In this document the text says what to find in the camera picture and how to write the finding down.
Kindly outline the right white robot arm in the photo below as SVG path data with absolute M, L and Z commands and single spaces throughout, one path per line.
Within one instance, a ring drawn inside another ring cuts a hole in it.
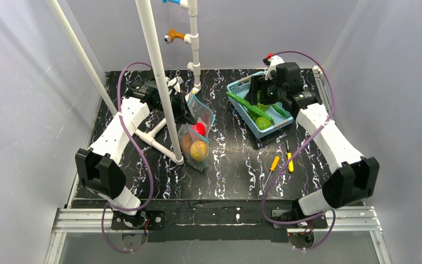
M 294 62 L 270 66 L 265 75 L 252 76 L 246 98 L 251 104 L 282 104 L 309 135 L 329 165 L 331 177 L 317 190 L 294 200 L 291 221 L 339 208 L 373 195 L 380 165 L 365 157 L 345 138 L 329 116 L 321 98 L 304 89 L 301 70 Z

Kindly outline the red tomato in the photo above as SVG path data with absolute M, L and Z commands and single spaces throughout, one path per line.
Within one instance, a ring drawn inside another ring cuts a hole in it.
M 195 126 L 194 126 L 194 131 L 196 132 L 196 133 L 198 133 L 199 135 L 201 135 L 201 136 L 205 136 L 206 135 L 206 128 L 204 127 L 204 125 L 202 124 L 202 123 L 197 123 Z

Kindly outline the yellow lemon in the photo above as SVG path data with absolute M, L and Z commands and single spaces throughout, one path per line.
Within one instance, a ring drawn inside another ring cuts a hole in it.
M 195 141 L 190 147 L 190 155 L 197 162 L 204 161 L 208 156 L 208 145 L 204 141 Z

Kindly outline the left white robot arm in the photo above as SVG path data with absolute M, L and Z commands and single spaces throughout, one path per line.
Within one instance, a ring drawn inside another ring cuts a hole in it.
M 118 79 L 120 109 L 89 148 L 77 151 L 75 163 L 79 181 L 85 189 L 104 198 L 112 209 L 134 216 L 148 203 L 142 202 L 126 186 L 120 161 L 128 143 L 137 145 L 133 135 L 138 126 L 151 112 L 162 111 L 163 106 L 153 71 L 126 91 L 121 89 L 121 83 Z

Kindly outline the clear zip top bag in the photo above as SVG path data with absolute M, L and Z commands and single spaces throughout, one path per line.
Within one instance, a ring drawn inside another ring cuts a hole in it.
M 202 123 L 204 127 L 206 128 L 206 135 L 201 136 L 198 133 L 194 131 L 194 126 L 196 124 L 183 124 L 181 125 L 178 136 L 180 139 L 180 146 L 182 150 L 182 137 L 189 133 L 191 135 L 191 138 L 193 140 L 193 143 L 195 141 L 204 141 L 208 145 L 208 154 L 209 154 L 209 144 L 210 144 L 210 138 L 208 137 L 209 131 L 212 128 L 214 121 L 215 121 L 215 115 L 214 112 L 203 102 L 201 102 L 195 95 L 192 95 L 190 100 L 187 103 L 189 110 L 191 111 L 192 116 L 196 120 L 197 123 Z M 184 156 L 185 161 L 194 169 L 196 169 L 199 172 L 203 172 L 208 163 L 207 158 L 202 162 L 195 161 L 190 153 L 184 153 L 182 150 L 182 154 Z

